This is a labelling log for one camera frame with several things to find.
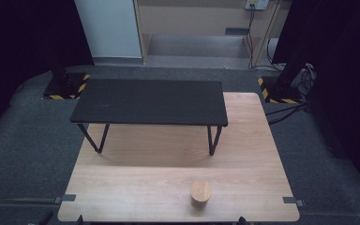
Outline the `grey table clamp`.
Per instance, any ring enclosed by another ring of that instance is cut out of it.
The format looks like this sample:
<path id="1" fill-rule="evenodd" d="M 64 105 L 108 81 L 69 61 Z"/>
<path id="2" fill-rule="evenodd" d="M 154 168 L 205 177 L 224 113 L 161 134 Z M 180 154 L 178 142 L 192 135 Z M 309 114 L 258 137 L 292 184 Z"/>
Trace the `grey table clamp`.
<path id="1" fill-rule="evenodd" d="M 76 199 L 75 194 L 64 194 L 63 196 L 58 196 L 53 199 L 54 203 L 62 203 L 62 202 L 74 202 Z"/>
<path id="2" fill-rule="evenodd" d="M 303 200 L 297 200 L 294 197 L 282 197 L 282 200 L 284 203 L 293 203 L 297 207 L 302 207 L 305 205 L 305 202 Z"/>

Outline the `white cabinet panel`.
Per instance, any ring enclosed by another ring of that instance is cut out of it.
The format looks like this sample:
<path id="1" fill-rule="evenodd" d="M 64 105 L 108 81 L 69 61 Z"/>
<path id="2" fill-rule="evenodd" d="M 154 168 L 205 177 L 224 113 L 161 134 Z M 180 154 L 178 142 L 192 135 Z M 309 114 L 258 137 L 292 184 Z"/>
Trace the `white cabinet panel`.
<path id="1" fill-rule="evenodd" d="M 75 0 L 95 58 L 141 58 L 133 0 Z"/>

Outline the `white power strip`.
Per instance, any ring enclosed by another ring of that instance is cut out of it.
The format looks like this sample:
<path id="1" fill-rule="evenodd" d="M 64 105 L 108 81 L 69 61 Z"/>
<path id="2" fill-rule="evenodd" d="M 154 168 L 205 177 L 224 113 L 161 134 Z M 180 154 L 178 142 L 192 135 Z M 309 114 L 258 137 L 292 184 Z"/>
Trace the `white power strip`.
<path id="1" fill-rule="evenodd" d="M 246 10 L 266 10 L 270 0 L 247 0 L 245 4 Z"/>

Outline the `round wooden lidded jar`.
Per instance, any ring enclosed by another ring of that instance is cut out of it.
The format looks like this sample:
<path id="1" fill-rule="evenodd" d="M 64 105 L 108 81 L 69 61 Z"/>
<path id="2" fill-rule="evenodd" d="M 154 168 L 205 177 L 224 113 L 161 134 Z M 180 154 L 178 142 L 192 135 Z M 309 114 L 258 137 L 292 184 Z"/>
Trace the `round wooden lidded jar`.
<path id="1" fill-rule="evenodd" d="M 203 209 L 213 194 L 213 189 L 208 181 L 197 180 L 190 188 L 191 205 L 197 209 Z"/>

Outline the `black curtain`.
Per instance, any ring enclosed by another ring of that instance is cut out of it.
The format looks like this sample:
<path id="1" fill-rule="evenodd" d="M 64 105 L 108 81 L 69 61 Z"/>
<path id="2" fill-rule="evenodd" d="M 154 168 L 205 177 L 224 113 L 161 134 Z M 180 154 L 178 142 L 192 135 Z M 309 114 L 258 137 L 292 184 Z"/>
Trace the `black curtain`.
<path id="1" fill-rule="evenodd" d="M 274 56 L 311 64 L 307 94 L 332 152 L 360 173 L 360 0 L 292 0 Z"/>
<path id="2" fill-rule="evenodd" d="M 0 0 L 0 117 L 25 81 L 92 63 L 75 0 Z"/>

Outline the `black stand with striped base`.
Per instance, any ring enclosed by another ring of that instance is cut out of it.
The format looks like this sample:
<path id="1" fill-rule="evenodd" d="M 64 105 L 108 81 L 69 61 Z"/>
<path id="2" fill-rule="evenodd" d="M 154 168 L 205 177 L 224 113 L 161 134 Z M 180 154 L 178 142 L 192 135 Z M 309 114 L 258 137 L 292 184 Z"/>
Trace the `black stand with striped base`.
<path id="1" fill-rule="evenodd" d="M 302 103 L 303 98 L 298 88 L 292 85 L 302 66 L 300 60 L 291 60 L 278 76 L 259 78 L 258 84 L 261 87 L 264 101 L 267 103 Z"/>
<path id="2" fill-rule="evenodd" d="M 52 79 L 43 92 L 42 98 L 79 98 L 90 76 L 80 72 L 67 72 L 61 62 L 54 57 L 50 57 L 47 62 L 52 73 Z"/>

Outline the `black raised shelf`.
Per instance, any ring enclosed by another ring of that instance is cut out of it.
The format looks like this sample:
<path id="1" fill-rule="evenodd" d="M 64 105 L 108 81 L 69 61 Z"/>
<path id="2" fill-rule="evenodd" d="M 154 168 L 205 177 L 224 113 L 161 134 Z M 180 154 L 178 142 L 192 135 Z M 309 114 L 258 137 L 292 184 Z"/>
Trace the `black raised shelf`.
<path id="1" fill-rule="evenodd" d="M 207 127 L 209 154 L 214 155 L 221 130 L 228 126 L 222 83 L 95 79 L 83 89 L 70 116 L 96 152 L 86 124 L 176 125 Z"/>

